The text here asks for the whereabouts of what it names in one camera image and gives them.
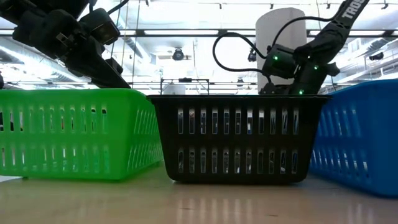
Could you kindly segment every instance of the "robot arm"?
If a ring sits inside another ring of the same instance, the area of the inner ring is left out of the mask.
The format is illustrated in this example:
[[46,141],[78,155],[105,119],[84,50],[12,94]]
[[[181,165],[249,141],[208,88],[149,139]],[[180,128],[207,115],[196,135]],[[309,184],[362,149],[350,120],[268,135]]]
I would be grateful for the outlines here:
[[90,77],[101,88],[130,88],[122,67],[104,60],[104,45],[120,31],[104,9],[77,21],[90,0],[0,0],[0,16],[15,23],[13,39],[59,59],[72,74]]
[[268,83],[262,94],[317,94],[327,75],[336,76],[336,64],[328,64],[344,47],[349,32],[369,0],[346,0],[337,15],[313,41],[295,50],[275,44],[269,47],[262,71],[268,75],[294,78],[289,86]]

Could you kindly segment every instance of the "basket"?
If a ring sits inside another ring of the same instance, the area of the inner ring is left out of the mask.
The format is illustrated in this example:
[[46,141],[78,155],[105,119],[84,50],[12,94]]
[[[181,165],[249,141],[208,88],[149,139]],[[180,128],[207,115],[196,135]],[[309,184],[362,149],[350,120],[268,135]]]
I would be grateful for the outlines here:
[[398,80],[333,93],[323,107],[310,170],[368,192],[398,196]]
[[283,184],[308,171],[329,96],[148,96],[169,177],[182,182]]
[[0,115],[0,175],[121,180],[162,159],[138,91],[1,90]]

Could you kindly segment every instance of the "ceiling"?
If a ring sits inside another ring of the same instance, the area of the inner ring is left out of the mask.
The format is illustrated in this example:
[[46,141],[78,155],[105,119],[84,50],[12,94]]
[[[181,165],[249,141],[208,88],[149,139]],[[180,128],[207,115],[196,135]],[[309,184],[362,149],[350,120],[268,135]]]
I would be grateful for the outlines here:
[[[305,12],[306,16],[331,17],[338,9],[342,0],[150,0],[149,5],[145,1],[130,0],[127,6],[121,9],[119,20],[124,21],[124,28],[126,29],[254,29],[257,19],[263,14],[283,7],[294,7]],[[398,28],[398,0],[387,0],[389,7],[381,9],[384,6],[384,0],[371,0],[364,12],[360,15],[355,23],[354,29],[396,29]],[[117,5],[119,0],[98,0],[96,7],[103,7],[110,9]],[[330,8],[327,9],[327,3],[330,3]],[[117,18],[117,12],[113,14],[113,19]],[[319,29],[317,22],[308,21],[306,23],[308,29]],[[0,28],[10,29],[15,27],[3,19],[0,19]],[[123,77],[128,82],[158,82],[160,76],[164,78],[209,78],[211,82],[236,82],[238,78],[244,78],[245,82],[256,82],[257,74],[253,72],[248,73],[230,73],[226,72],[214,63],[211,50],[215,37],[136,37],[132,38],[137,47],[126,44],[122,39],[119,39],[115,46],[107,46],[107,51],[104,57],[111,55],[116,60],[123,64]],[[144,57],[134,57],[134,50],[144,54]],[[189,60],[182,60],[175,62],[170,59],[174,49],[181,48],[185,55],[189,55]],[[390,57],[384,60],[385,63],[394,59],[397,53],[395,45],[386,48]],[[222,40],[217,48],[217,56],[221,63],[226,66],[234,68],[254,68],[256,63],[248,62],[248,54],[250,47],[247,43],[237,38],[228,38]],[[156,60],[151,60],[151,56],[155,55]],[[353,57],[349,60],[349,65],[344,65],[345,69],[342,74],[334,79],[334,82],[339,82],[350,75],[354,75],[363,70],[369,70],[369,67],[374,62],[367,62],[363,55],[353,56],[351,52],[342,52],[336,61],[348,61],[347,57]],[[9,72],[5,75],[6,81],[20,80],[15,77],[16,73],[22,72],[24,77],[20,81],[23,83],[28,80],[43,80],[40,78],[40,66],[43,61],[36,61],[37,65],[32,67],[31,63],[18,65],[18,71],[15,70],[14,64],[2,65],[2,68]],[[47,68],[57,71],[59,68],[54,67],[55,64],[46,64]],[[59,78],[60,74],[66,75],[65,68],[61,68],[59,73],[54,74]],[[371,72],[372,77],[378,77],[378,72]],[[360,77],[347,81],[348,83],[363,82],[370,80],[372,77],[369,74],[364,74]],[[328,84],[331,79],[326,80],[325,89],[330,89]],[[93,88],[89,85],[76,85],[78,88]],[[156,91],[142,90],[144,93],[151,93]]]

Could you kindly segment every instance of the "ceiling light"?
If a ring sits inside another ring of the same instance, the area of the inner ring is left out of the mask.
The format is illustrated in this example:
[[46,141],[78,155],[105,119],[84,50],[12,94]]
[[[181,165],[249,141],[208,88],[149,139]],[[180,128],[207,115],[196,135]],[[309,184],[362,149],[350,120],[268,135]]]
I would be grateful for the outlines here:
[[235,32],[241,35],[256,35],[255,30],[228,30],[228,32]]
[[53,82],[54,85],[84,85],[88,82]]
[[14,30],[2,29],[2,30],[0,30],[0,35],[12,35],[13,32],[14,32]]
[[135,30],[121,30],[120,35],[135,35],[137,32]]
[[382,35],[384,32],[383,30],[353,30],[349,32],[349,35]]
[[310,35],[318,35],[320,33],[319,30],[310,31]]
[[145,30],[146,35],[217,35],[218,30]]
[[354,80],[356,78],[361,77],[362,75],[363,75],[362,73],[358,73],[358,74],[355,74],[355,75],[350,75],[348,77],[342,78],[341,80],[338,80],[336,83],[340,84],[340,83],[349,82],[349,81],[352,81],[352,80]]
[[396,79],[396,78],[398,78],[398,72],[393,74],[383,75],[377,78],[377,80],[387,80],[387,79]]

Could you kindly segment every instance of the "table surface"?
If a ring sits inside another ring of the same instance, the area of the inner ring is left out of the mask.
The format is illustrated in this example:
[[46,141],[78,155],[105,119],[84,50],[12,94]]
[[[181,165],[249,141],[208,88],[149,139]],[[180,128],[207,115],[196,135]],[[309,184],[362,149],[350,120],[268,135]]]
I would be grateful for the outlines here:
[[187,185],[163,166],[127,182],[0,182],[0,223],[397,223],[397,199],[308,176],[299,184]]

